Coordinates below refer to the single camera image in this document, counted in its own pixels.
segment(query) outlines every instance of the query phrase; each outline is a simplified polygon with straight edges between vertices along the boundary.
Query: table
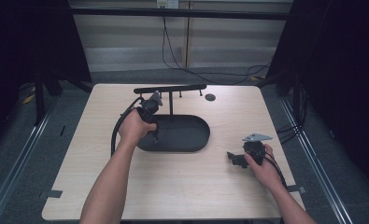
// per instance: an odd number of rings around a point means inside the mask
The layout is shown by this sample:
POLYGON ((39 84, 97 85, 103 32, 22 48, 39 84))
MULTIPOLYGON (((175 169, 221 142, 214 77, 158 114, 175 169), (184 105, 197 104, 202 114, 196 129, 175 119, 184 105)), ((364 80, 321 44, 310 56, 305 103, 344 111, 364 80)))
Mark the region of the table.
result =
MULTIPOLYGON (((155 85, 98 84, 84 109, 53 190, 42 212, 46 220, 79 219, 82 206, 110 158, 117 119, 138 96, 133 89, 155 85)), ((243 154, 242 137, 272 136, 273 149, 288 185, 294 179, 260 90, 249 86, 207 86, 202 91, 173 92, 175 114, 195 115, 210 127, 206 147, 194 153, 135 149, 123 220, 251 219, 280 217, 270 193, 250 168, 233 166, 227 151, 243 154), (205 96, 212 93, 216 100, 205 96)), ((168 96, 157 114, 169 114, 168 96)), ((302 206, 299 192, 293 192, 302 206)))

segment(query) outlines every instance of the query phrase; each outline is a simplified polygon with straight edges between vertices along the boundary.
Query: hand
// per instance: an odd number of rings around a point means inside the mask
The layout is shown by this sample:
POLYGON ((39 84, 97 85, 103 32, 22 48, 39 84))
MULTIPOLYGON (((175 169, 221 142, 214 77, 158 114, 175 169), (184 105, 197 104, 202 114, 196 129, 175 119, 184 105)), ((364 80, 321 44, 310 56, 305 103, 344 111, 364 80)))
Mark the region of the hand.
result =
MULTIPOLYGON (((263 146, 266 148, 267 153, 265 154, 265 157, 268 157, 271 161, 273 161, 274 158, 271 158, 271 156, 274 156, 273 149, 267 144, 263 144, 263 146)), ((248 153, 245 153, 245 159, 250 165, 251 169, 254 171, 257 179, 266 188, 271 189, 273 187, 282 185, 277 170, 269 161, 263 160, 262 165, 259 165, 248 153)))
POLYGON ((121 136, 121 141, 130 141, 137 144, 140 138, 156 129, 156 124, 144 122, 138 115, 137 110, 133 109, 123 121, 118 133, 121 136))

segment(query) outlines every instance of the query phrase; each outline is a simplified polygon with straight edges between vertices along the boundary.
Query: person's right hand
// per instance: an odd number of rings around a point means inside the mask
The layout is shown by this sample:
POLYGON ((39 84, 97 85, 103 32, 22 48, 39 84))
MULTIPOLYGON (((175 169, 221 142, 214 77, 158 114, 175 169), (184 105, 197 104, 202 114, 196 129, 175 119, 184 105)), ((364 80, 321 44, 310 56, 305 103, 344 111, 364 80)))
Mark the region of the person's right hand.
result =
MULTIPOLYGON (((271 161, 274 160, 274 154, 273 149, 268 144, 263 144, 263 146, 266 148, 265 157, 268 157, 271 161)), ((250 165, 251 169, 254 171, 254 174, 256 175, 257 179, 268 189, 271 189, 273 187, 282 185, 280 176, 277 173, 277 170, 275 167, 267 160, 263 160, 262 165, 259 165, 256 163, 255 160, 248 154, 245 153, 245 159, 250 165)))

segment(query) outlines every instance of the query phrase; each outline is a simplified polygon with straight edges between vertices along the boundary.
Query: horizontal bar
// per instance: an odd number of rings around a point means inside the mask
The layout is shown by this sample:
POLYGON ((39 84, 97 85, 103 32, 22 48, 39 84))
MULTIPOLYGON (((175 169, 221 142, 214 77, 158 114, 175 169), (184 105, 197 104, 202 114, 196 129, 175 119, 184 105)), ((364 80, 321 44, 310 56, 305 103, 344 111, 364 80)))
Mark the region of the horizontal bar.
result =
POLYGON ((77 15, 190 17, 287 21, 294 18, 290 13, 215 11, 166 8, 120 8, 120 7, 21 7, 20 11, 31 13, 69 13, 77 15))
POLYGON ((188 86, 167 86, 167 87, 150 87, 134 89, 134 93, 152 93, 152 92, 172 92, 172 91, 199 91, 206 89, 206 84, 188 85, 188 86))

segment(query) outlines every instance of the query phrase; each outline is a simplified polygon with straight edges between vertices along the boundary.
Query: forearm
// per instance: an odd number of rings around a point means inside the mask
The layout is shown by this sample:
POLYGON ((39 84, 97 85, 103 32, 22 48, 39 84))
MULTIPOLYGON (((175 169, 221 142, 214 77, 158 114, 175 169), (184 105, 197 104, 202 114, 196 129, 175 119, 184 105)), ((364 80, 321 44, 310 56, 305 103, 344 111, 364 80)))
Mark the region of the forearm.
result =
POLYGON ((84 204, 80 223, 120 223, 135 141, 120 141, 84 204))
POLYGON ((281 185, 269 189, 286 224, 316 223, 298 202, 281 185))

